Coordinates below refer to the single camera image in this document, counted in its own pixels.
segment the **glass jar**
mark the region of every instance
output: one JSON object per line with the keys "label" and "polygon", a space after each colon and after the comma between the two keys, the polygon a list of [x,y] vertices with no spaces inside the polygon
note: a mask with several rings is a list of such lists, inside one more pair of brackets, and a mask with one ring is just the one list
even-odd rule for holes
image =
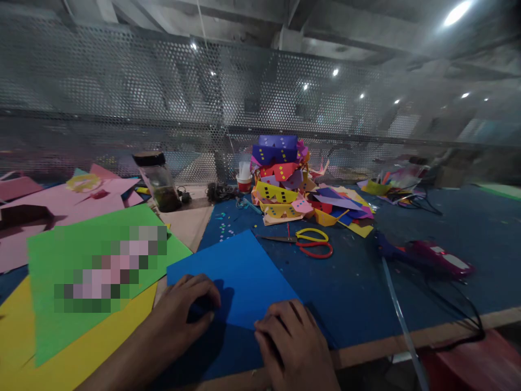
{"label": "glass jar", "polygon": [[173,212],[181,207],[170,170],[162,152],[140,152],[132,155],[139,172],[160,212]]}

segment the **green paper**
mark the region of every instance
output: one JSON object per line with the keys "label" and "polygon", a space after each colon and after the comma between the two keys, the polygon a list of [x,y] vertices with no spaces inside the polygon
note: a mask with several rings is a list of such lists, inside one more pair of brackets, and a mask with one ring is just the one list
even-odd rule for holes
{"label": "green paper", "polygon": [[76,270],[102,269],[103,260],[106,260],[103,256],[116,252],[111,242],[129,240],[131,226],[164,224],[144,204],[78,224],[58,226],[53,231],[28,238],[29,273],[36,318],[36,366],[55,356],[111,312],[122,310],[129,299],[164,276],[168,265],[192,254],[168,232],[166,255],[149,256],[146,269],[130,270],[130,284],[110,286],[111,294],[119,296],[119,299],[68,298],[67,292],[70,292],[71,286],[66,285],[81,282],[82,279]]}

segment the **left hand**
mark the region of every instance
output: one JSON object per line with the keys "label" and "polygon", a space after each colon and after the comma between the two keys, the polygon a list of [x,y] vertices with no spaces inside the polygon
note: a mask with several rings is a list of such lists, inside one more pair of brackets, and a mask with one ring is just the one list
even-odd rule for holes
{"label": "left hand", "polygon": [[219,291],[206,274],[183,276],[174,286],[167,287],[135,333],[171,361],[178,359],[208,330],[214,318],[214,312],[209,311],[196,323],[187,323],[190,306],[202,296],[208,296],[212,304],[220,308]]}

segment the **right hand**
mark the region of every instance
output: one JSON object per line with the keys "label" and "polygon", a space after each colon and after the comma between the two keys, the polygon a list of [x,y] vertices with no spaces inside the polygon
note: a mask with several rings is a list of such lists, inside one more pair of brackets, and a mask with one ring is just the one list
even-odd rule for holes
{"label": "right hand", "polygon": [[340,391],[326,339],[300,301],[272,304],[264,319],[255,322],[255,329],[264,365],[277,391]]}

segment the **small cup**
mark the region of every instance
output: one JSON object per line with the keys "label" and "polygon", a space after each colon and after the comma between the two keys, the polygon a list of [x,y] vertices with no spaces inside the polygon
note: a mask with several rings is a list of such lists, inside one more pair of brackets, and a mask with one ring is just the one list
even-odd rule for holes
{"label": "small cup", "polygon": [[251,179],[253,176],[250,175],[248,179],[239,179],[237,177],[237,185],[239,185],[239,191],[243,194],[248,194],[251,192]]}

